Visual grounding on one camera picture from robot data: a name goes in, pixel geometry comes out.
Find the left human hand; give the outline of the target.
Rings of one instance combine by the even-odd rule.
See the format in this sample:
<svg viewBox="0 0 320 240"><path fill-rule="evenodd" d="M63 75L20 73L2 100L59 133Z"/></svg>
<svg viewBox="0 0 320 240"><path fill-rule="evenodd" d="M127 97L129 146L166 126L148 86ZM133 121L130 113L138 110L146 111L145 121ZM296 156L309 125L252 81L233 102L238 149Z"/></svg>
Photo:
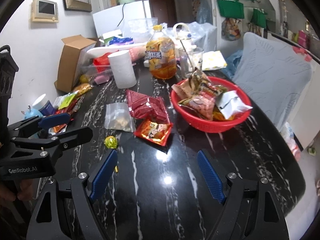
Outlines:
<svg viewBox="0 0 320 240"><path fill-rule="evenodd" d="M19 182L18 188L9 189L8 186L1 184L1 198L13 202L16 198L21 201L29 201L33 198L33 180L25 179Z"/></svg>

